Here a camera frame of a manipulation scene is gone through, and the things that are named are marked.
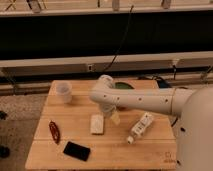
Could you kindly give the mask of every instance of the bottle cap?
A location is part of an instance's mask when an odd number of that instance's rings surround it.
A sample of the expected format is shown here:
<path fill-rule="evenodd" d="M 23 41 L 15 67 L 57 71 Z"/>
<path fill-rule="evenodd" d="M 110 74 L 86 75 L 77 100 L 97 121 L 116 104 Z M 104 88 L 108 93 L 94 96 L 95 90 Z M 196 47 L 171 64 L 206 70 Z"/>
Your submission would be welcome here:
<path fill-rule="evenodd" d="M 132 143 L 134 142 L 134 138 L 133 138 L 132 136 L 128 136 L 127 142 L 128 142 L 129 144 L 132 144 Z"/>

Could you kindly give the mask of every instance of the dark background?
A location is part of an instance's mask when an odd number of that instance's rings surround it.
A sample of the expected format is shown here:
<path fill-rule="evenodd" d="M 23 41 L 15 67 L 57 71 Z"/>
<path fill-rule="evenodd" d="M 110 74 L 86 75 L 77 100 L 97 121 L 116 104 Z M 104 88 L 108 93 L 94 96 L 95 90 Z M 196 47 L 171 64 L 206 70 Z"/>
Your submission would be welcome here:
<path fill-rule="evenodd" d="M 113 55 L 129 14 L 0 18 L 0 59 Z M 213 50 L 213 11 L 132 14 L 120 54 Z"/>

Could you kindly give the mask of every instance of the phone screen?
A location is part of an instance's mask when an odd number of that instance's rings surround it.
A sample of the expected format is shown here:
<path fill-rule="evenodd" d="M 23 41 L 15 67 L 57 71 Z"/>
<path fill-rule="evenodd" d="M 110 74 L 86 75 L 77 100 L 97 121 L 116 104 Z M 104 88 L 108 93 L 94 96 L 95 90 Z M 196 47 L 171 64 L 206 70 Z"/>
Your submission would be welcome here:
<path fill-rule="evenodd" d="M 90 148 L 83 147 L 81 145 L 68 142 L 65 149 L 64 149 L 64 154 L 67 154 L 69 156 L 78 158 L 83 161 L 87 161 L 90 153 Z"/>

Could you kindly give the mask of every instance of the wooden table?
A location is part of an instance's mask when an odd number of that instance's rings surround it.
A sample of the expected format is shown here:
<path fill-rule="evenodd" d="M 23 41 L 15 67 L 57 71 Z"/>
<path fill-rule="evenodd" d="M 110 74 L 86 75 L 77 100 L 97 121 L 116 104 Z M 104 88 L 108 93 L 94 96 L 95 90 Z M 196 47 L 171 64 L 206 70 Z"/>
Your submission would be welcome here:
<path fill-rule="evenodd" d="M 125 80 L 135 89 L 157 88 L 155 81 Z M 53 81 L 26 162 L 28 170 L 67 169 L 174 169 L 176 142 L 167 116 L 154 114 L 155 120 L 144 136 L 129 145 L 126 137 L 144 111 L 120 111 L 121 123 L 115 126 L 105 119 L 104 135 L 90 134 L 90 117 L 99 114 L 89 91 L 96 81 L 70 81 L 72 102 L 62 104 L 55 95 Z M 56 145 L 49 131 L 49 122 L 56 122 L 61 142 Z M 91 148 L 87 162 L 66 156 L 63 149 L 68 141 Z"/>

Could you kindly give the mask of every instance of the green object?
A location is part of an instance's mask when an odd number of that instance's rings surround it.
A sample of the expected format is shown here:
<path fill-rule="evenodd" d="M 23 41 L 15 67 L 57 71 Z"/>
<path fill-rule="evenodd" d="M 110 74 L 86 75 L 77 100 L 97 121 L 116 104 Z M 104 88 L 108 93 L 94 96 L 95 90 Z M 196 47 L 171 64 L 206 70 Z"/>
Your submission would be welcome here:
<path fill-rule="evenodd" d="M 134 89 L 134 87 L 132 87 L 130 84 L 125 82 L 116 82 L 115 88 L 116 89 Z"/>

